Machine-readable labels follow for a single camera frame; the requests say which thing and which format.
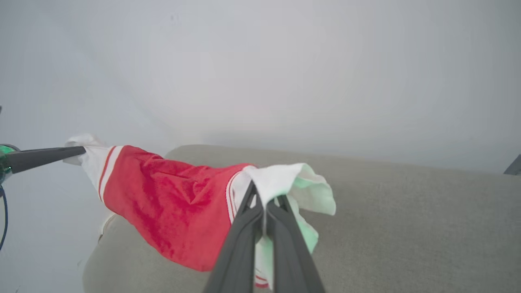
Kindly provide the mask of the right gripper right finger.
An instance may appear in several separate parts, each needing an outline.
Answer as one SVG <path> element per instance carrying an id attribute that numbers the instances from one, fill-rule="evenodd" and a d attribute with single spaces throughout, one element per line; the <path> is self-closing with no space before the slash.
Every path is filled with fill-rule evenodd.
<path id="1" fill-rule="evenodd" d="M 267 235 L 273 243 L 275 293 L 324 293 L 322 280 L 289 200 L 281 195 L 266 206 Z"/>

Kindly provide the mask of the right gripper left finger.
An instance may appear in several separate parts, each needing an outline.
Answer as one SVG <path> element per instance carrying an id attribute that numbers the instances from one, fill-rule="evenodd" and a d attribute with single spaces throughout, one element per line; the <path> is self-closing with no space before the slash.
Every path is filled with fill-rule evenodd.
<path id="1" fill-rule="evenodd" d="M 263 207 L 251 181 L 233 220 L 205 293 L 252 293 L 255 283 L 255 245 L 262 236 Z"/>

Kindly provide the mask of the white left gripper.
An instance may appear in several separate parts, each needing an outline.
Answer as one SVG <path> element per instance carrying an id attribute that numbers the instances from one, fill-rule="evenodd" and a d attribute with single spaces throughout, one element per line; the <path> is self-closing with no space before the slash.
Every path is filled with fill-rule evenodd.
<path id="1" fill-rule="evenodd" d="M 85 154 L 83 146 L 21 151 L 14 145 L 0 145 L 0 184 L 11 175 Z"/>

